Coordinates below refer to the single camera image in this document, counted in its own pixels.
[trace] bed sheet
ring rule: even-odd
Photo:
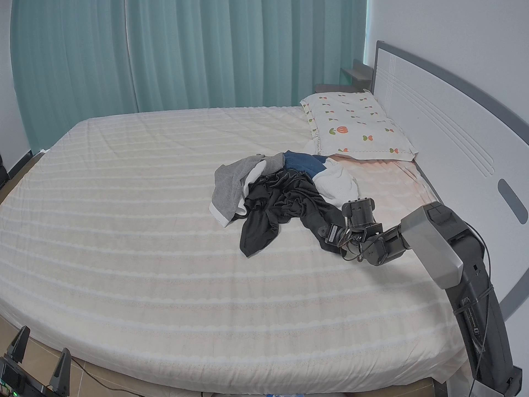
[[[466,353],[412,251],[381,267],[346,262],[293,219],[246,258],[243,221],[222,228],[210,215],[220,164],[310,138],[301,108],[79,123],[0,205],[0,314],[51,347],[188,390],[443,382]],[[386,228],[433,200],[411,162],[343,163]]]

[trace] robotic arm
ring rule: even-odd
[[[373,218],[374,201],[345,203],[347,226],[332,224],[319,234],[347,250],[345,260],[380,266],[413,249],[434,282],[446,290],[466,346],[475,393],[514,396],[522,370],[513,366],[498,300],[483,261],[485,246],[472,228],[439,202],[418,208],[400,224],[383,231]]]

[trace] floor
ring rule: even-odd
[[[43,153],[35,155],[11,181],[0,189],[0,204],[42,156]],[[0,353],[4,352],[4,349],[8,347],[16,334],[16,328],[10,325],[6,320],[0,318]],[[57,350],[30,338],[22,367],[43,384],[48,384],[59,357],[60,352]],[[96,377],[97,380],[104,383],[107,387],[125,388],[135,393],[142,394],[145,397],[200,396],[198,392],[178,390],[176,388],[150,384],[127,375],[112,372],[86,361],[79,359],[76,360],[87,372],[92,374],[92,376]],[[103,388],[83,372],[77,364],[74,362],[71,363],[70,396],[123,397],[126,395],[127,394],[119,391],[109,391]],[[204,393],[204,396],[210,397],[211,394]],[[387,387],[376,391],[361,393],[347,393],[347,397],[447,397],[447,393],[446,384],[440,384],[437,381],[433,381],[431,378],[426,378],[406,386]]]

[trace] pillow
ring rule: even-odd
[[[301,100],[319,155],[411,162],[417,149],[369,93],[321,93]]]

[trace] black garment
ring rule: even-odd
[[[341,210],[323,200],[307,174],[281,169],[259,177],[249,191],[244,201],[248,218],[242,227],[240,243],[247,257],[268,246],[279,234],[279,224],[290,218],[301,218],[322,249],[340,253],[339,248],[325,243],[318,228],[331,223],[344,227],[345,219]]]

